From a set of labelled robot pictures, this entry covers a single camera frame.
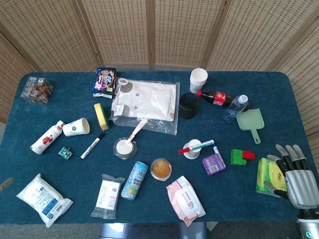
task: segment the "white paper cup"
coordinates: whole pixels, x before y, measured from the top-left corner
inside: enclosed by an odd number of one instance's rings
[[[198,90],[201,90],[203,85],[206,83],[208,77],[207,71],[202,68],[196,68],[192,70],[190,74],[190,87],[189,90],[196,94]]]
[[[194,146],[194,145],[197,145],[200,143],[201,142],[198,139],[192,139],[190,142],[188,142],[187,144],[184,145],[184,148],[188,148],[190,146]],[[198,148],[198,149],[195,149],[193,151],[184,153],[184,156],[188,159],[195,159],[199,156],[200,151],[201,151],[201,148]]]
[[[80,118],[63,126],[63,133],[65,136],[88,134],[89,132],[90,125],[86,118]]]

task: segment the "yellow sponge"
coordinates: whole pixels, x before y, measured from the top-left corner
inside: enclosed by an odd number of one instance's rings
[[[94,109],[95,109],[96,116],[98,117],[98,121],[99,121],[101,129],[102,130],[109,129],[109,125],[106,122],[106,117],[105,117],[101,103],[95,104]]]

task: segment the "red label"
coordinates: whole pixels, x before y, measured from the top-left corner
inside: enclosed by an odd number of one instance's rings
[[[226,94],[216,91],[213,104],[218,106],[223,106],[225,101],[226,101]]]

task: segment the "table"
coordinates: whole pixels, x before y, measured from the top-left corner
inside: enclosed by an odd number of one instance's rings
[[[46,77],[54,90],[48,105],[32,105],[19,97],[29,75]],[[189,91],[190,72],[119,72],[118,76],[136,80],[180,82],[180,93]],[[80,155],[100,134],[93,105],[102,103],[110,114],[111,100],[92,97],[95,73],[30,73],[17,89],[12,110],[0,147],[0,181],[14,177],[13,184],[0,193],[0,224],[41,224],[38,213],[16,197],[38,173],[73,206],[56,223],[172,223],[181,222],[167,195],[166,186],[184,175],[192,184],[206,215],[200,221],[286,221],[295,220],[298,210],[288,200],[255,192],[258,159],[275,154],[275,144],[298,144],[315,164],[298,112],[293,90],[286,75],[278,72],[209,72],[203,90],[219,90],[230,95],[245,93],[253,108],[260,108],[265,127],[258,130],[260,144],[255,144],[249,131],[241,131],[236,121],[223,120],[224,108],[201,100],[192,119],[178,119],[177,136],[141,130],[135,138],[137,154],[122,161],[112,154],[113,143],[129,136],[132,127],[115,126],[105,131],[105,137],[85,158]],[[90,124],[88,135],[61,135],[42,155],[29,147],[59,120],[68,123],[85,117]],[[201,160],[211,154],[211,147],[202,149],[195,160],[178,155],[177,150],[193,138],[201,141],[214,138],[227,168],[207,176]],[[73,156],[65,160],[57,153],[71,147]],[[246,166],[230,164],[233,148],[251,150],[257,159]],[[101,174],[127,178],[136,161],[148,165],[157,158],[172,164],[172,175],[166,182],[155,180],[147,172],[134,201],[119,198],[116,220],[90,217],[100,190]]]

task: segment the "plastic bag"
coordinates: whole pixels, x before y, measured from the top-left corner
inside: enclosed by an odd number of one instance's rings
[[[116,69],[99,67],[96,68],[96,76],[92,89],[94,97],[112,98],[115,91]]]
[[[184,176],[181,176],[166,188],[171,205],[179,219],[183,220],[187,227],[196,218],[206,214],[193,187]]]
[[[104,219],[116,219],[115,210],[118,203],[119,191],[122,183],[125,182],[125,178],[115,178],[107,174],[102,174],[102,179],[98,200],[91,216]]]
[[[54,188],[38,174],[18,195],[18,198],[35,209],[47,228],[64,214],[72,205],[72,201],[63,198]]]
[[[179,83],[135,81],[119,78],[112,101],[111,119],[116,125],[177,134]]]

